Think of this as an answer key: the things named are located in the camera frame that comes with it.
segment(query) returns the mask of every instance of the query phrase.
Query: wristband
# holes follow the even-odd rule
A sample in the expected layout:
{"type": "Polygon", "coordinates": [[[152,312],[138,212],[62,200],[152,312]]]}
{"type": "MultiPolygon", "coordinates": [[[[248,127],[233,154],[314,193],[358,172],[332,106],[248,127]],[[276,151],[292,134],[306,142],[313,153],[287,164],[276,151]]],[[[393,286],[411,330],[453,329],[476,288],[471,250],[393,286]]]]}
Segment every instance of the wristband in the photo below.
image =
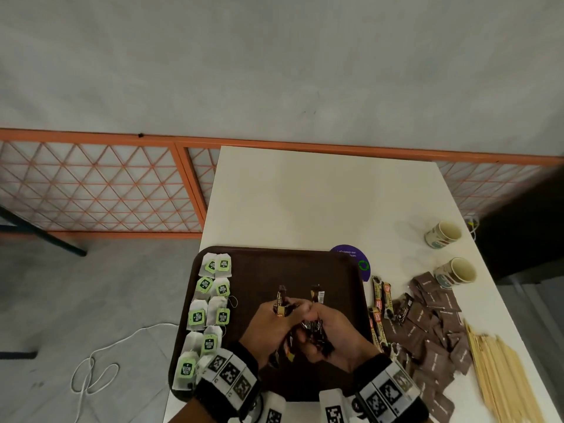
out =
{"type": "Polygon", "coordinates": [[[194,392],[217,423],[226,423],[232,417],[243,420],[260,390],[256,359],[239,342],[230,349],[233,351],[217,349],[194,392]]]}
{"type": "Polygon", "coordinates": [[[418,423],[429,418],[419,388],[397,362],[376,355],[354,372],[355,394],[371,423],[418,423]]]}

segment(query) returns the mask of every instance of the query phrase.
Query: concrete wall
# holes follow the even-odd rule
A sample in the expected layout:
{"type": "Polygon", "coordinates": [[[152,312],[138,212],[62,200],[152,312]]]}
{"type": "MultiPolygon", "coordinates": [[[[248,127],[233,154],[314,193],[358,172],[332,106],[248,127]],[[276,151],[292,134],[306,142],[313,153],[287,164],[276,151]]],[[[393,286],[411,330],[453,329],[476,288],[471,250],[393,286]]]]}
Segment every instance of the concrete wall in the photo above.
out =
{"type": "Polygon", "coordinates": [[[564,0],[0,0],[0,127],[560,155],[564,0]]]}

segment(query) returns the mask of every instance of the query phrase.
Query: round purple sign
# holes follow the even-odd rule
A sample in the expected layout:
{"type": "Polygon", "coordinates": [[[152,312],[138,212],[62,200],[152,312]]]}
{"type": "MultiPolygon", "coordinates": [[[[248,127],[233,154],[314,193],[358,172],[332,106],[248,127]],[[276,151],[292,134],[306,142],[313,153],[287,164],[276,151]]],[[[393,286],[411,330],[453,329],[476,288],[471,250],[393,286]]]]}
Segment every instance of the round purple sign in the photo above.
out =
{"type": "Polygon", "coordinates": [[[360,249],[351,245],[337,245],[331,250],[335,252],[343,252],[352,256],[358,263],[358,268],[360,269],[360,275],[363,282],[368,282],[370,280],[370,263],[368,262],[368,258],[366,258],[360,249]]]}

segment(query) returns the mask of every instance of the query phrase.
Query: concrete floor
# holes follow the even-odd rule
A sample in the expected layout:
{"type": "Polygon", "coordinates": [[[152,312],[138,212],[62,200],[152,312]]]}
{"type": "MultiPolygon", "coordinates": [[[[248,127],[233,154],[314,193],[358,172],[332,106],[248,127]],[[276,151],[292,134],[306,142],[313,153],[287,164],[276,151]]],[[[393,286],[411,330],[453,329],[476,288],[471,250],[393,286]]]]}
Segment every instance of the concrete floor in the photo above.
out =
{"type": "MultiPolygon", "coordinates": [[[[40,240],[0,238],[0,350],[39,350],[35,360],[0,361],[4,423],[73,423],[78,395],[69,381],[82,359],[139,327],[180,319],[198,240],[83,245],[80,258],[40,240]]],[[[112,362],[120,373],[85,399],[79,422],[161,421],[175,335],[155,327],[100,352],[94,378],[112,362]]]]}

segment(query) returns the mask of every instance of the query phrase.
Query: paper cup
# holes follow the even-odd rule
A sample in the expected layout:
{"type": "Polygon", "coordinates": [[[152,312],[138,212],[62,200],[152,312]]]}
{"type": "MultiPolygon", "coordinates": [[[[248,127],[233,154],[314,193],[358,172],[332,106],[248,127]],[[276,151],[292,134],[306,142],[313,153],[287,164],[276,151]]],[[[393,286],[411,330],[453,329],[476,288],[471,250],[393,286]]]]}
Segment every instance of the paper cup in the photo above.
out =
{"type": "Polygon", "coordinates": [[[451,288],[453,285],[469,284],[475,281],[476,269],[467,259],[457,256],[441,267],[437,267],[433,276],[443,288],[451,288]]]}
{"type": "Polygon", "coordinates": [[[425,234],[425,242],[434,249],[441,249],[462,237],[460,228],[449,221],[441,221],[425,234]]]}

